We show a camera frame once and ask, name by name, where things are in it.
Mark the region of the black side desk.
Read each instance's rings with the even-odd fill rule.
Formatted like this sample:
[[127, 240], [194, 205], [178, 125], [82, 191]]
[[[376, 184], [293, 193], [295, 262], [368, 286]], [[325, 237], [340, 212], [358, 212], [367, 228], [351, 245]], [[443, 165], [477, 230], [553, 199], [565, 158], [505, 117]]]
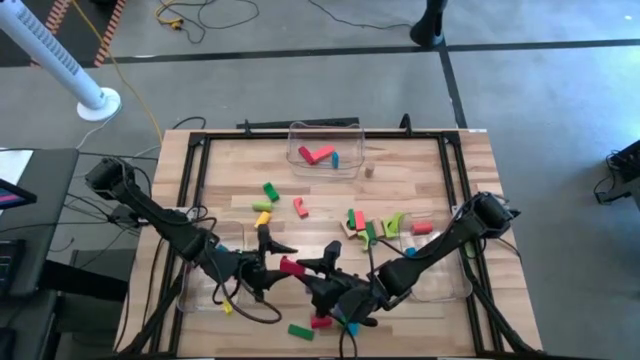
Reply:
[[77, 160], [75, 149], [35, 151], [18, 186], [35, 194], [36, 202], [0, 215], [0, 240], [24, 242], [10, 297], [26, 297], [38, 288]]

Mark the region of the black metal table frame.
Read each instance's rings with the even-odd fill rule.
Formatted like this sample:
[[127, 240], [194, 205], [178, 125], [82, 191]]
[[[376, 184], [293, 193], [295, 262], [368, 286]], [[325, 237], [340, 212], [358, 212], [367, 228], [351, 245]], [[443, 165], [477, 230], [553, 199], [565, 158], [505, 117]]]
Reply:
[[[376, 165], [373, 178], [297, 176], [286, 160], [289, 131], [170, 131], [157, 167], [155, 198], [169, 206], [203, 204], [208, 226], [237, 221], [244, 226], [247, 249], [255, 246], [254, 200], [264, 197], [270, 182], [279, 192], [271, 219], [272, 236], [298, 250], [299, 258], [316, 258], [344, 235], [340, 224], [353, 208], [366, 219], [396, 212], [426, 212], [440, 230], [452, 206], [467, 201], [471, 189], [464, 163], [463, 137], [455, 131], [370, 130], [365, 158]], [[293, 199], [302, 197], [309, 216], [300, 218]], [[296, 278], [276, 284], [263, 303], [248, 297], [240, 311], [185, 313], [172, 305], [151, 350], [178, 357], [316, 358], [438, 357], [494, 355], [505, 348], [476, 297], [450, 303], [423, 303], [407, 298], [391, 311], [377, 313], [377, 327], [361, 327], [347, 337], [333, 322], [315, 331], [313, 341], [289, 335], [290, 324], [308, 327], [311, 297]]]

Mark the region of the white tower fan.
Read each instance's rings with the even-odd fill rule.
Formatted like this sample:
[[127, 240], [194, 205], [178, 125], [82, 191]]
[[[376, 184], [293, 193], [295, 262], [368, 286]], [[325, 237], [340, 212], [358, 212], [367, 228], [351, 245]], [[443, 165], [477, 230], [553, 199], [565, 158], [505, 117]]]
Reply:
[[0, 0], [0, 30], [76, 98], [82, 119], [106, 121], [120, 111], [119, 93], [100, 87], [21, 0]]

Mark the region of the black orange striped mat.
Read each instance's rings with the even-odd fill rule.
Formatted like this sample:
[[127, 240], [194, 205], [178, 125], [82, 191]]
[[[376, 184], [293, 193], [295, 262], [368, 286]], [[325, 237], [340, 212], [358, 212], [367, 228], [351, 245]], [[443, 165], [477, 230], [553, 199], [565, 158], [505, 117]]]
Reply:
[[108, 59], [127, 0], [22, 0], [83, 67]]

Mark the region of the keyboard with lit keys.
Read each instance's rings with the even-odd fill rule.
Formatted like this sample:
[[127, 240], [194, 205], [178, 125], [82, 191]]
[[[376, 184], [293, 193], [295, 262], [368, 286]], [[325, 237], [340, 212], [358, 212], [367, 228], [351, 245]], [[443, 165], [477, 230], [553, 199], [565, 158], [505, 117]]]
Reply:
[[8, 296], [24, 252], [23, 239], [0, 240], [0, 299]]

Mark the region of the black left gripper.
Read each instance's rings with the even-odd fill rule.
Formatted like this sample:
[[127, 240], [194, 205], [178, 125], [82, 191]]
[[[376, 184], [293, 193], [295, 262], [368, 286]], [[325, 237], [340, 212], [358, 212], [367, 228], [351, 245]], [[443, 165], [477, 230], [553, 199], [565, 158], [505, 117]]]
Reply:
[[266, 265], [266, 252], [271, 254], [295, 254], [297, 249], [272, 241], [267, 225], [259, 225], [257, 229], [258, 249], [245, 252], [241, 256], [242, 269], [237, 279], [245, 286], [247, 292], [251, 292], [256, 301], [264, 299], [264, 293], [270, 290], [278, 281], [286, 279], [289, 273], [268, 270]]

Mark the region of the red arch block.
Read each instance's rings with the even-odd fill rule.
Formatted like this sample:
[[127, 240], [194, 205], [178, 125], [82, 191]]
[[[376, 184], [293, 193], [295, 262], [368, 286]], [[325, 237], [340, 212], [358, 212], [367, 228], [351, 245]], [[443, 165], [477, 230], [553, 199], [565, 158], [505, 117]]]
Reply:
[[280, 259], [279, 270], [289, 275], [300, 276], [305, 274], [305, 268], [295, 261], [283, 256]]

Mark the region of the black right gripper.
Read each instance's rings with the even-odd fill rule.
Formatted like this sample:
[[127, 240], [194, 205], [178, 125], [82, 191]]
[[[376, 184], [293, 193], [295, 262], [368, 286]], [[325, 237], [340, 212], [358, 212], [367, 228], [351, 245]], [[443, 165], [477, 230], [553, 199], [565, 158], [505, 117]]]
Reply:
[[334, 240], [324, 248], [321, 258], [298, 259], [298, 265], [314, 272], [313, 275], [300, 275], [299, 280], [309, 289], [317, 316], [328, 316], [338, 306], [346, 317], [344, 323], [377, 327], [378, 320], [370, 316], [379, 308], [378, 293], [371, 280], [373, 255], [370, 250], [366, 251], [369, 272], [364, 279], [337, 267], [341, 248], [342, 243]]

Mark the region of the white sheet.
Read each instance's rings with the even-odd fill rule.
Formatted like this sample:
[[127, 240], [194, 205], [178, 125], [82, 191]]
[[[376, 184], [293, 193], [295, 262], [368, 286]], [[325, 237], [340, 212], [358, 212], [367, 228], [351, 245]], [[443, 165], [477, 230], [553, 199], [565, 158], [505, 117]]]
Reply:
[[32, 155], [33, 150], [0, 149], [0, 180], [17, 185]]

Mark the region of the light green arch block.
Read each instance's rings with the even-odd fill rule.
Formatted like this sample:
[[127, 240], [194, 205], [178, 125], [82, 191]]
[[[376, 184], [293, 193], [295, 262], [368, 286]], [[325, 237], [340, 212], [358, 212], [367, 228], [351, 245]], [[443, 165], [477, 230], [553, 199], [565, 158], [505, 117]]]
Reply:
[[382, 220], [384, 234], [387, 239], [395, 239], [399, 236], [403, 218], [403, 212], [396, 212], [392, 217]]

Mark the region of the black power adapter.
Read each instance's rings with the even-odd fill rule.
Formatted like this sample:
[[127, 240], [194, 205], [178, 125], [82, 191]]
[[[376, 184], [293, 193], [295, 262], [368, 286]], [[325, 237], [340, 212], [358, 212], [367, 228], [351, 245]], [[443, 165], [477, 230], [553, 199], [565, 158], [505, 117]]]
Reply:
[[126, 205], [118, 205], [110, 214], [110, 218], [118, 225], [138, 228], [140, 226], [139, 216]]

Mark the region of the black diagonal frame strut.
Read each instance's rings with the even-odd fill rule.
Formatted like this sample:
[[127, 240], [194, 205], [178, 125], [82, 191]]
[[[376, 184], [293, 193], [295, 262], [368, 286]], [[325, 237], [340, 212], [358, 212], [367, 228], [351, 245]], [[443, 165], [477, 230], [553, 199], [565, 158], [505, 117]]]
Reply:
[[488, 318], [493, 321], [498, 332], [505, 338], [512, 350], [516, 353], [535, 353], [536, 350], [526, 344], [520, 335], [510, 326], [506, 318], [499, 311], [493, 300], [481, 288], [473, 290], [476, 297], [485, 308]]
[[115, 360], [133, 360], [135, 356], [141, 354], [142, 349], [150, 340], [151, 336], [156, 331], [156, 328], [163, 324], [165, 314], [169, 306], [182, 290], [182, 283], [183, 276], [178, 275], [165, 296], [158, 303], [155, 311], [151, 314], [148, 321], [143, 325], [141, 331], [134, 337], [128, 346], [115, 356]]

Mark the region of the clear plastic bin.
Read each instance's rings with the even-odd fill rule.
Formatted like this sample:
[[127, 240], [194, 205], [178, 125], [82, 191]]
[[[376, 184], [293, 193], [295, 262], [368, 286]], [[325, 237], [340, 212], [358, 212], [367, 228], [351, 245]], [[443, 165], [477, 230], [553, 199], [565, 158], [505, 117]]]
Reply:
[[[247, 250], [244, 226], [237, 221], [220, 221], [213, 228], [213, 233], [219, 237], [216, 247], [224, 245], [229, 252]], [[183, 287], [179, 296], [178, 308], [185, 313], [222, 312], [223, 307], [216, 305], [214, 300], [222, 302], [224, 295], [221, 289], [216, 296], [213, 292], [217, 283], [211, 279], [200, 267], [188, 264], [184, 267]]]
[[[333, 169], [331, 156], [309, 165], [298, 152], [305, 146], [311, 154], [332, 145], [339, 155], [339, 168]], [[365, 161], [365, 133], [359, 124], [343, 127], [308, 125], [294, 122], [289, 127], [286, 160], [297, 176], [348, 179], [355, 178]]]
[[[430, 222], [433, 231], [427, 235], [413, 235], [411, 224]], [[407, 213], [400, 225], [400, 248], [405, 253], [409, 247], [417, 251], [435, 240], [441, 234], [426, 212]], [[472, 293], [472, 286], [464, 275], [462, 259], [454, 251], [423, 272], [412, 287], [412, 299], [416, 302], [447, 302], [464, 299]]]

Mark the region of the black floor stand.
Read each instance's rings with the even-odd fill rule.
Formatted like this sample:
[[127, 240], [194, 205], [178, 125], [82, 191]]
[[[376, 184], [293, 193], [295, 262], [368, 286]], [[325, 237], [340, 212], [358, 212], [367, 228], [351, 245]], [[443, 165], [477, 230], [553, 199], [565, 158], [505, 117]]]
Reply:
[[442, 32], [444, 11], [448, 0], [426, 0], [424, 14], [410, 30], [411, 40], [425, 49], [433, 49], [444, 39]]

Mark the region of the lit monitor screen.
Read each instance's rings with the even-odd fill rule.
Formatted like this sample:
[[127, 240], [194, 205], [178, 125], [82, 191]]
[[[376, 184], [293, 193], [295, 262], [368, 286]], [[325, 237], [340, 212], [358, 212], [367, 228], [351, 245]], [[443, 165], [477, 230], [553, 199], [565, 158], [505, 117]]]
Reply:
[[0, 210], [7, 210], [37, 202], [37, 196], [19, 186], [0, 179]]

